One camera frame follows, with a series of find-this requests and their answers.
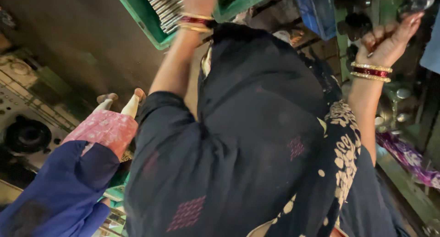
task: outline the pink floral clothing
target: pink floral clothing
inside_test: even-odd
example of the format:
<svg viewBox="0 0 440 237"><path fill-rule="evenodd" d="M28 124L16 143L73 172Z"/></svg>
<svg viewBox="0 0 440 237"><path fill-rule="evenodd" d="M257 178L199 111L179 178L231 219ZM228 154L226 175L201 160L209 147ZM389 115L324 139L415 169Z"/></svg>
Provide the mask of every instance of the pink floral clothing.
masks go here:
<svg viewBox="0 0 440 237"><path fill-rule="evenodd" d="M131 116L99 110L87 117L63 143L73 140L90 142L82 153L84 155L97 142L112 150L121 159L137 128L138 123Z"/></svg>

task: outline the gold bangle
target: gold bangle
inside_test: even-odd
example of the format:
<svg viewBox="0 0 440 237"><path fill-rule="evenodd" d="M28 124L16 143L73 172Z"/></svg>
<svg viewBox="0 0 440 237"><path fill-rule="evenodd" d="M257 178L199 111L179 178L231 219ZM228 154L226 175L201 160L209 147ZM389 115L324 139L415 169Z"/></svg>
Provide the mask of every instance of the gold bangle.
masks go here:
<svg viewBox="0 0 440 237"><path fill-rule="evenodd" d="M382 82L391 82L391 79L388 77L381 77L381 76L374 76L374 75L367 75L367 74L362 74L362 73L358 73L358 72L351 72L350 73L353 76L356 77L361 77L361 78L365 78L365 79L370 79L370 80L377 80L377 81L382 81Z"/></svg>
<svg viewBox="0 0 440 237"><path fill-rule="evenodd" d="M186 30L193 30L193 31L197 31L199 33L209 33L209 32L211 32L211 29L209 29L207 27L196 27L196 26L192 26L192 25L182 25L182 24L179 24L179 28L186 29Z"/></svg>
<svg viewBox="0 0 440 237"><path fill-rule="evenodd" d="M180 15L188 16L188 17L192 17L192 18L197 18L197 19L202 19L202 20L208 20L208 21L214 20L214 18L212 16L203 16L203 15L191 14L188 12L182 12L182 13L180 13Z"/></svg>
<svg viewBox="0 0 440 237"><path fill-rule="evenodd" d="M388 72L388 73L393 72L392 68L383 67L383 66L375 66L375 65L363 65L363 64L358 64L356 62L352 62L352 66L353 67L358 67L358 68L365 68L365 69L373 69L373 70L378 70L378 71L385 71L385 72Z"/></svg>

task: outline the purple fabric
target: purple fabric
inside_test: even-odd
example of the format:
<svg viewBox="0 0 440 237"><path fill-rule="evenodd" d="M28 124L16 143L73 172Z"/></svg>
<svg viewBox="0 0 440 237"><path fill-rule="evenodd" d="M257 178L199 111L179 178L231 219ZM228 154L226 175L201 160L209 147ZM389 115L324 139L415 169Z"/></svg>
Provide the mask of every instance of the purple fabric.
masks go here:
<svg viewBox="0 0 440 237"><path fill-rule="evenodd" d="M376 141L394 156L406 169L430 187L440 189L440 172L421 167L423 157L419 152L390 133L376 133Z"/></svg>

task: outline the red glass bangle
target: red glass bangle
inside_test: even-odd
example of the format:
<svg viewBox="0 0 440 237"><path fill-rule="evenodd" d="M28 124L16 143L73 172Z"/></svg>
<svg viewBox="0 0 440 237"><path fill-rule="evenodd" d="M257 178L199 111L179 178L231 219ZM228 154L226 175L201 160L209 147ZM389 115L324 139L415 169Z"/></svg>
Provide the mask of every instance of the red glass bangle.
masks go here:
<svg viewBox="0 0 440 237"><path fill-rule="evenodd" d="M388 72L375 69L353 67L353 71L372 76L388 77Z"/></svg>
<svg viewBox="0 0 440 237"><path fill-rule="evenodd" d="M180 19L180 21L188 22L188 23L199 23L199 24L203 24L205 26L207 26L208 23L209 23L209 20L195 18L195 17L190 17L190 16L183 16L182 19Z"/></svg>

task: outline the raised arm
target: raised arm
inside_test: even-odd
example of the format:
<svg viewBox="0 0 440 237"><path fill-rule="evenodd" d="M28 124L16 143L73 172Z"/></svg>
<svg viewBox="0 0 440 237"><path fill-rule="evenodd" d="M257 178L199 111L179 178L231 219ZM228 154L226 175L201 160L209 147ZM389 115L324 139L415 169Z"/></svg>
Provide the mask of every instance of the raised arm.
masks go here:
<svg viewBox="0 0 440 237"><path fill-rule="evenodd" d="M184 0L184 11L190 14L210 16L217 0ZM180 29L154 78L149 94L168 91L180 97L187 93L190 63L197 45L199 33Z"/></svg>
<svg viewBox="0 0 440 237"><path fill-rule="evenodd" d="M401 24L379 26L362 38L356 63L391 67L405 52L410 38L420 26L423 13L407 17ZM355 77L349 94L349 105L356 117L361 143L376 165L374 117L382 93L383 82Z"/></svg>

